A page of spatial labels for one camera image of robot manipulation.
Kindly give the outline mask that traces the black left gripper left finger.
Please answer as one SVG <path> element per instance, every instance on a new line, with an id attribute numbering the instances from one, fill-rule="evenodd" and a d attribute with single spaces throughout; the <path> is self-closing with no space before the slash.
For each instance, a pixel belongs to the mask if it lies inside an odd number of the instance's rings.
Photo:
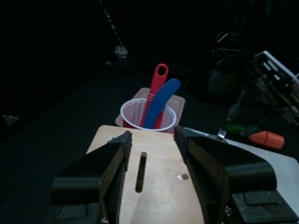
<path id="1" fill-rule="evenodd" d="M 119 224 L 132 133 L 126 131 L 55 177 L 46 224 Z"/>

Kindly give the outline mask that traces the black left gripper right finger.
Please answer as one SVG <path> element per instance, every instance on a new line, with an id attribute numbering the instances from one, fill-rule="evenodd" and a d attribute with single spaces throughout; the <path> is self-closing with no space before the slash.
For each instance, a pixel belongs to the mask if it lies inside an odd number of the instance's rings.
<path id="1" fill-rule="evenodd" d="M 271 164 L 253 152 L 182 126 L 177 142 L 201 202 L 205 224 L 299 224 L 277 190 Z"/>

